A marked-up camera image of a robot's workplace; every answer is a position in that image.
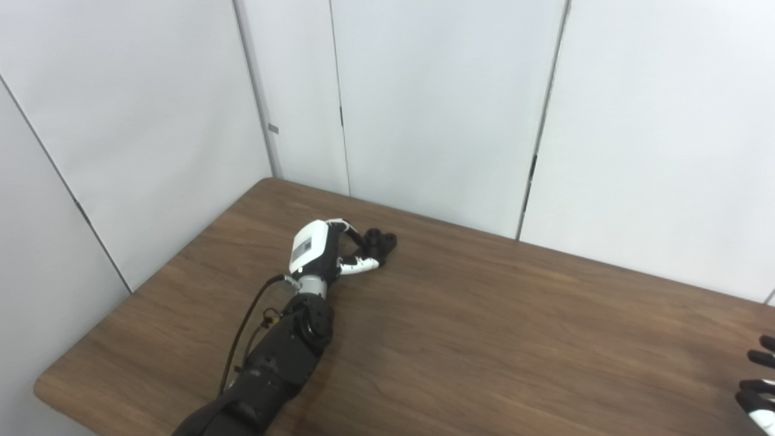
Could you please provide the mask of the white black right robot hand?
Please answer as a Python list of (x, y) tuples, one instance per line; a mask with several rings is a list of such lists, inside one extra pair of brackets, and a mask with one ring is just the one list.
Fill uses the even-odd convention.
[[(774, 369), (774, 337), (761, 335), (759, 345), (763, 350), (751, 349), (748, 361)], [(734, 399), (748, 418), (766, 435), (774, 434), (774, 381), (770, 378), (744, 379), (738, 384)]]

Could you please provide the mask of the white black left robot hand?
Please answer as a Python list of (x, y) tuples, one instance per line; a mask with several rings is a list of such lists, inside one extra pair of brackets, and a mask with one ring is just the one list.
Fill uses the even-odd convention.
[[(340, 254), (340, 237), (356, 243), (351, 255)], [(289, 273), (296, 281), (316, 277), (331, 285), (342, 275), (357, 275), (382, 267), (385, 259), (366, 254), (366, 241), (347, 220), (314, 220), (294, 237)]]

